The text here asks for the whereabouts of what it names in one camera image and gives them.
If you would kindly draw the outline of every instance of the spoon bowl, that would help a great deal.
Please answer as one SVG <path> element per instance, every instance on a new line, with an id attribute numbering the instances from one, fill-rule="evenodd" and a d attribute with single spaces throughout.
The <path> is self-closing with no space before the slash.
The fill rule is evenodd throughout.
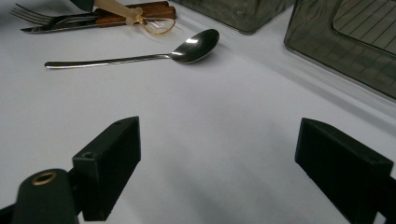
<path id="1" fill-rule="evenodd" d="M 201 33 L 187 39 L 174 51 L 168 54 L 152 54 L 132 58 L 109 59 L 88 62 L 47 62 L 44 66 L 48 68 L 78 68 L 109 65 L 116 63 L 133 63 L 152 59 L 172 59 L 177 63 L 193 63 L 204 58 L 219 42 L 219 32 L 214 29 L 202 31 Z"/>

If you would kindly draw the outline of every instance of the fork tines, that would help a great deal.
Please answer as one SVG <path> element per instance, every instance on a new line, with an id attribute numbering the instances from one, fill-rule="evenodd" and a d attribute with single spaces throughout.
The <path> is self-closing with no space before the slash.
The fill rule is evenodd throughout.
<path id="1" fill-rule="evenodd" d="M 50 22 L 52 17 L 43 14 L 36 13 L 26 7 L 19 4 L 15 4 L 16 7 L 12 8 L 9 12 L 11 15 L 20 18 L 23 21 L 30 22 L 34 25 L 45 25 Z"/>

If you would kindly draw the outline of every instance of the wooden handle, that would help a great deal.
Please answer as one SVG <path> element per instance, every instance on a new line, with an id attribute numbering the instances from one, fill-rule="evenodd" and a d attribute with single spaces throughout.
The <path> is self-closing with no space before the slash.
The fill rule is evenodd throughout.
<path id="1" fill-rule="evenodd" d="M 161 1 L 161 2 L 150 2 L 150 3 L 141 3 L 141 4 L 133 4 L 133 5 L 128 5 L 126 7 L 141 7 L 143 9 L 149 8 L 149 7 L 169 7 L 169 3 L 167 1 Z M 112 14 L 111 12 L 108 12 L 106 10 L 103 10 L 101 8 L 97 8 L 95 11 L 95 14 Z"/>
<path id="2" fill-rule="evenodd" d="M 176 9 L 174 7 L 146 7 L 143 8 L 142 16 L 146 18 L 163 18 L 174 20 L 176 18 Z M 100 28 L 125 25 L 125 18 L 107 12 L 106 15 L 100 15 L 100 17 L 96 19 L 96 24 Z"/>

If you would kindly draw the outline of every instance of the white table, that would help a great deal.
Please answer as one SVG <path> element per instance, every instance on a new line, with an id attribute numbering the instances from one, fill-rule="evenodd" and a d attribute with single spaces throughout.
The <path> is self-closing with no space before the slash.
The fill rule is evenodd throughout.
<path id="1" fill-rule="evenodd" d="M 137 26 L 28 35 L 20 29 L 29 24 L 8 14 L 16 2 L 0 2 L 0 207 L 15 203 L 23 179 L 70 170 L 97 134 L 133 116 L 142 161 L 106 223 L 347 223 L 294 162 L 301 118 L 396 161 L 396 104 L 287 51 L 292 7 L 254 35 L 178 5 L 177 25 L 162 37 Z M 18 3 L 80 12 L 67 0 Z M 219 44 L 194 64 L 44 67 L 167 53 L 208 28 Z"/>

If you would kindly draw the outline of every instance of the spoon handle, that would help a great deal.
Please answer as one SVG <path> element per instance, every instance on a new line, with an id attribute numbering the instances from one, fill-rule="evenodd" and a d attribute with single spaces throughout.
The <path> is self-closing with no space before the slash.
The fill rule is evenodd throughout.
<path id="1" fill-rule="evenodd" d="M 116 63 L 133 63 L 138 61 L 145 61 L 151 59 L 169 59 L 168 54 L 152 54 L 146 56 L 138 56 L 132 58 L 120 58 L 120 59 L 108 59 L 99 61 L 87 61 L 87 62 L 47 62 L 44 66 L 48 68 L 79 68 L 79 67 L 92 67 L 100 65 L 109 65 Z"/>

